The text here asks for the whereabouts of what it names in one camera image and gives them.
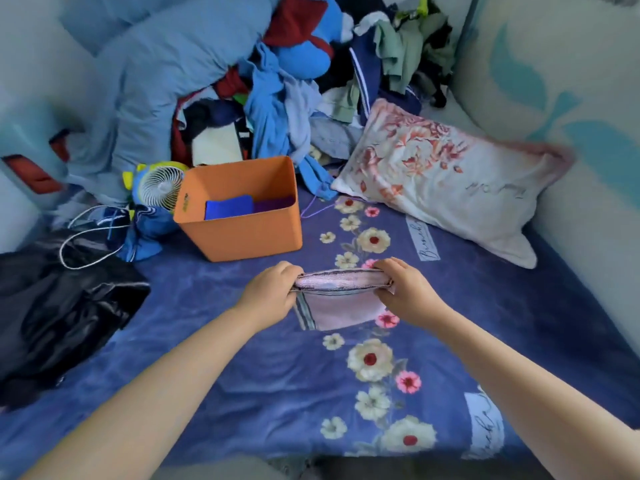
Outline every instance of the person's left arm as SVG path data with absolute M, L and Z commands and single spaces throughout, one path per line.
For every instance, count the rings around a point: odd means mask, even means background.
M 290 311 L 302 272 L 281 262 L 260 273 L 236 306 L 124 386 L 22 480 L 147 480 L 236 352 Z

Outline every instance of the white label print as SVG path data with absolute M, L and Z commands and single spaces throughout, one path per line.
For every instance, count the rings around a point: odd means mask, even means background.
M 478 389 L 479 393 L 465 393 L 471 416 L 471 447 L 462 460 L 487 460 L 504 446 L 502 414 L 480 386 Z
M 411 233 L 411 239 L 420 261 L 439 261 L 440 255 L 429 232 L 429 226 L 411 216 L 406 217 L 406 225 L 409 227 L 409 233 Z

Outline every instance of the orange storage box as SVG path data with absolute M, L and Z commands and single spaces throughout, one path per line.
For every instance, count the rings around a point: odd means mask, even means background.
M 253 201 L 294 198 L 292 206 L 204 220 L 208 200 L 251 195 Z M 184 176 L 173 219 L 210 261 L 233 261 L 302 247 L 298 188 L 289 157 L 199 166 Z

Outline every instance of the blue plush toy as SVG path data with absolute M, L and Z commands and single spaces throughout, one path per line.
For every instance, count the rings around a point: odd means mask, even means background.
M 352 38 L 353 19 L 341 12 L 335 0 L 282 0 L 264 42 L 281 69 L 305 80 L 329 70 L 331 42 L 346 43 Z

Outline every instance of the floral bed sheet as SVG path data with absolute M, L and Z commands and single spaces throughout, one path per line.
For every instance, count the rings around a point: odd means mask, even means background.
M 300 206 L 312 196 L 300 189 Z M 309 214 L 327 206 L 315 201 Z M 0 477 L 14 478 L 162 354 L 233 306 L 280 260 L 305 271 L 396 256 L 440 295 L 629 426 L 640 428 L 640 360 L 564 262 L 535 233 L 533 270 L 380 205 L 341 197 L 304 219 L 303 249 L 213 264 L 183 234 L 139 265 L 152 292 L 126 329 L 23 410 L 0 413 Z M 169 465 L 239 454 L 529 454 L 498 407 L 436 338 L 390 312 L 331 332 L 291 313 L 229 363 Z

